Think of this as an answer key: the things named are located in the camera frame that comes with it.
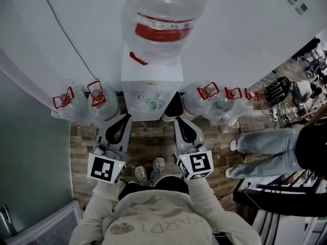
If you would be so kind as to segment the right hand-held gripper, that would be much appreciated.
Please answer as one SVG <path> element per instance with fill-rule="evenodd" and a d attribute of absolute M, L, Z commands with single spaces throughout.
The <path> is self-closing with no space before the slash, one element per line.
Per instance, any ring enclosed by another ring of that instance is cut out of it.
<path fill-rule="evenodd" d="M 212 152 L 200 128 L 184 118 L 174 120 L 175 160 L 185 181 L 206 178 L 214 170 Z"/>

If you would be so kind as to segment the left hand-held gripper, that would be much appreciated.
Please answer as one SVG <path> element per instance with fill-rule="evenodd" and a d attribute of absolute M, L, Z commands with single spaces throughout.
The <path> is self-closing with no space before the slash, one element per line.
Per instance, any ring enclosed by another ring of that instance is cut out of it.
<path fill-rule="evenodd" d="M 104 122 L 98 132 L 93 153 L 88 155 L 87 176 L 107 184 L 117 184 L 127 167 L 127 159 L 111 150 L 126 153 L 130 141 L 132 116 L 119 115 Z"/>

